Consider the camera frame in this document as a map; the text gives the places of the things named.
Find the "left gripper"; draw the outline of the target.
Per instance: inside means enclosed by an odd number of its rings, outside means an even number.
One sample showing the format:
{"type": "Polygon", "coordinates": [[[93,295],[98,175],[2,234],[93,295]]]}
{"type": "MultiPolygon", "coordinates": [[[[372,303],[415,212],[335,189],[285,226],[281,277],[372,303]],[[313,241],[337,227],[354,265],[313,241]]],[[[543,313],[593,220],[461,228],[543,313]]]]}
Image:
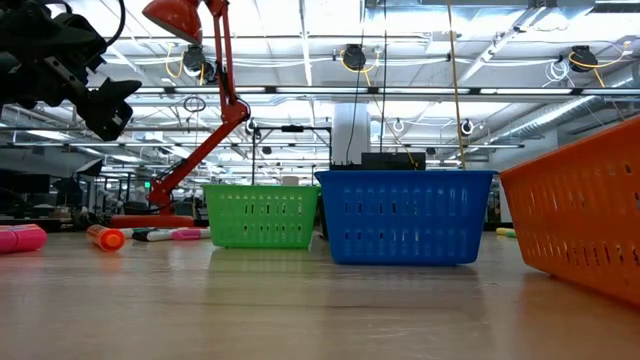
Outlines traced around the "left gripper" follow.
{"type": "MultiPolygon", "coordinates": [[[[38,102],[60,105],[73,94],[71,80],[47,61],[100,66],[106,41],[88,20],[72,13],[51,17],[44,4],[0,4],[0,107],[38,102]]],[[[81,118],[103,141],[115,141],[133,115],[126,98],[142,83],[107,78],[81,104],[81,118]]]]}

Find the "orange highlighter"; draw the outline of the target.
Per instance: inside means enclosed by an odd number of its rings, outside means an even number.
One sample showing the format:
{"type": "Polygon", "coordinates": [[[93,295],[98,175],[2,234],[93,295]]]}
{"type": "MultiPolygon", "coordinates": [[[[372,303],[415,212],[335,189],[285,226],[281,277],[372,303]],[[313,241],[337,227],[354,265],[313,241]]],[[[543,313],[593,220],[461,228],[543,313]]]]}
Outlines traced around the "orange highlighter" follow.
{"type": "Polygon", "coordinates": [[[113,228],[92,225],[86,230],[87,239],[104,252],[116,252],[125,244],[124,234],[113,228]]]}

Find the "white marker pink cap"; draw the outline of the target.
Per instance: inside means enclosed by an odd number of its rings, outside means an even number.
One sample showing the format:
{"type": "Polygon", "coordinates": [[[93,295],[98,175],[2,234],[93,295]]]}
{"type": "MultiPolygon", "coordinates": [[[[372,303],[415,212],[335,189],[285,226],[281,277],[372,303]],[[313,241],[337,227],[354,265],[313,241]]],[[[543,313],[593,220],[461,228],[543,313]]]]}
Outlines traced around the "white marker pink cap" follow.
{"type": "Polygon", "coordinates": [[[210,229],[206,228],[181,228],[171,232],[172,240],[192,241],[202,240],[210,236],[210,229]]]}

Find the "green plastic basket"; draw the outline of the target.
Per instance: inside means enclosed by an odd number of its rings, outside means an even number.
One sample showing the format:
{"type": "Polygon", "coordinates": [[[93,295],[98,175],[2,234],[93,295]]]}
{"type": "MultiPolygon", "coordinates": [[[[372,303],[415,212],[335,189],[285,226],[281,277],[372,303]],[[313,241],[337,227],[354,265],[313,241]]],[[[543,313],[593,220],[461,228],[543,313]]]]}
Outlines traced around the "green plastic basket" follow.
{"type": "Polygon", "coordinates": [[[317,187],[210,184],[203,192],[217,247],[303,249],[311,242],[317,187]]]}

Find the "blue plastic basket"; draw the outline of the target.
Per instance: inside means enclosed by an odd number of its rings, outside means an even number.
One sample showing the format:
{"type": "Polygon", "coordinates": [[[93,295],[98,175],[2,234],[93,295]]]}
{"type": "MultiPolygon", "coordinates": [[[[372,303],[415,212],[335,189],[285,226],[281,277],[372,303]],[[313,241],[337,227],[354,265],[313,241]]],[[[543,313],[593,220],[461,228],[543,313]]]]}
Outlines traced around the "blue plastic basket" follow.
{"type": "Polygon", "coordinates": [[[476,261],[487,170],[330,170],[321,185],[333,261],[454,266],[476,261]]]}

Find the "orange plastic basket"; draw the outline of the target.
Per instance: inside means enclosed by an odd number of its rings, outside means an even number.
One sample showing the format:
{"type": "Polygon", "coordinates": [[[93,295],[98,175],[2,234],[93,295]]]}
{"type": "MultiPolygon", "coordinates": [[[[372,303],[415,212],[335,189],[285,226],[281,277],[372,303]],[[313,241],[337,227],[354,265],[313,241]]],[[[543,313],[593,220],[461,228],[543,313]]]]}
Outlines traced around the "orange plastic basket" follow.
{"type": "Polygon", "coordinates": [[[500,180],[527,265],[640,307],[640,115],[500,180]]]}

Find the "red desk lamp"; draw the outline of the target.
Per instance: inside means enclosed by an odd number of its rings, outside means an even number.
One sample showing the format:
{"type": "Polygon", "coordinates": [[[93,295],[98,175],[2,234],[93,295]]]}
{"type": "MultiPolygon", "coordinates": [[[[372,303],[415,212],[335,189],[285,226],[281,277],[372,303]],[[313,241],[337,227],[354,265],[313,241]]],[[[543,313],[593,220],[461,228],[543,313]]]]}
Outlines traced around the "red desk lamp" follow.
{"type": "Polygon", "coordinates": [[[251,116],[249,105],[237,96],[228,0],[152,0],[143,15],[171,34],[194,45],[202,43],[202,24],[198,7],[205,3],[213,18],[215,40],[215,76],[219,87],[222,124],[189,157],[175,164],[151,181],[148,201],[154,206],[148,214],[115,215],[113,227],[192,226],[194,219],[173,213],[172,191],[183,181],[238,125],[251,116]]]}

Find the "pink highlighter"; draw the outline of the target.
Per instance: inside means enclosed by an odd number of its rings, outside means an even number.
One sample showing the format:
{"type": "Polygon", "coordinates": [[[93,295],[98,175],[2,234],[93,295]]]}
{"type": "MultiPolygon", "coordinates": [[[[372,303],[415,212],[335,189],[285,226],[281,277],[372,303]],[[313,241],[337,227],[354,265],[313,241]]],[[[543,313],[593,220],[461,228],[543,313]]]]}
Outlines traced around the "pink highlighter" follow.
{"type": "Polygon", "coordinates": [[[0,254],[37,251],[48,240],[36,224],[0,226],[0,254]]]}

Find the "black perforated box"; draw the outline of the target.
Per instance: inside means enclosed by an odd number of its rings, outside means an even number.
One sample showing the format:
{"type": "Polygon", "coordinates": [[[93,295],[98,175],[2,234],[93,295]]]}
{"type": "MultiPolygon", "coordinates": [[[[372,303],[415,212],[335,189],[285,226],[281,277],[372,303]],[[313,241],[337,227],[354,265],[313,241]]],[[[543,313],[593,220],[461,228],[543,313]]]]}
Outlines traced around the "black perforated box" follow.
{"type": "Polygon", "coordinates": [[[358,161],[334,162],[330,170],[425,170],[425,153],[362,153],[358,161]]]}

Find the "black background frame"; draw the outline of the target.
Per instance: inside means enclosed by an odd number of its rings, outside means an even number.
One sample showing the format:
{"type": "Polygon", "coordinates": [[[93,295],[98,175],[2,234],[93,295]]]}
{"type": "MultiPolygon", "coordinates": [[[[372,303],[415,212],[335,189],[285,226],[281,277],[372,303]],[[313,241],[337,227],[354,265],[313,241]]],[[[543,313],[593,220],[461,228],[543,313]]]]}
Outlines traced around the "black background frame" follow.
{"type": "Polygon", "coordinates": [[[264,140],[266,140],[273,131],[279,131],[282,133],[302,133],[305,131],[312,132],[327,148],[328,148],[328,163],[329,167],[332,162],[333,155],[333,146],[331,141],[333,140],[332,136],[332,128],[329,126],[303,126],[303,125],[282,125],[282,126],[258,126],[253,125],[251,134],[251,150],[252,150],[252,158],[251,158],[251,185],[255,185],[256,180],[256,149],[262,144],[264,140]],[[266,131],[265,134],[261,136],[260,141],[257,141],[257,133],[266,131]],[[326,141],[322,136],[319,135],[319,131],[326,131],[328,133],[328,141],[326,141]]]}

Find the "silver ventilation duct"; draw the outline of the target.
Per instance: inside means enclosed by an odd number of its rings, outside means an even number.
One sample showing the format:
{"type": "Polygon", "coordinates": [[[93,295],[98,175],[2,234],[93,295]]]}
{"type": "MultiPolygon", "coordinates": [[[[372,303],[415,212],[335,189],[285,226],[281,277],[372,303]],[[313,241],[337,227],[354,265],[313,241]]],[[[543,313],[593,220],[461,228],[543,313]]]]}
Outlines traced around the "silver ventilation duct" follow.
{"type": "Polygon", "coordinates": [[[564,103],[543,106],[524,115],[496,133],[492,133],[483,144],[494,144],[511,137],[528,137],[540,135],[549,129],[571,122],[591,112],[602,110],[612,105],[615,100],[631,100],[631,97],[582,96],[564,103]]]}

